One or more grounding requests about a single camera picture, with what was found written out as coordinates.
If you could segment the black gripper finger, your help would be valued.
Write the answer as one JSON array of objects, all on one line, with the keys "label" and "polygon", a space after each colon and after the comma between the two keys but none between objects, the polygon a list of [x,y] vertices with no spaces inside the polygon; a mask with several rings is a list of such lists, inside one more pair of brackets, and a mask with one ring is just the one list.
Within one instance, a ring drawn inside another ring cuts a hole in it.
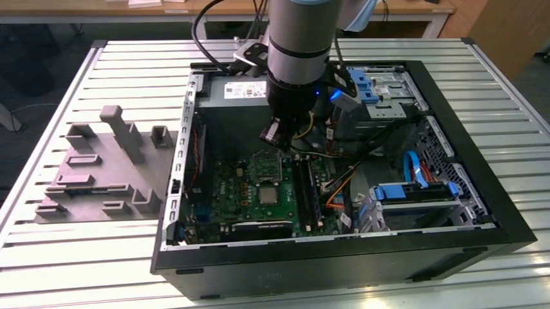
[{"label": "black gripper finger", "polygon": [[280,119],[270,118],[269,125],[262,129],[260,133],[260,139],[268,144],[277,144],[280,140]]},{"label": "black gripper finger", "polygon": [[281,124],[278,126],[278,149],[281,151],[289,150],[294,132],[296,128],[293,124]]}]

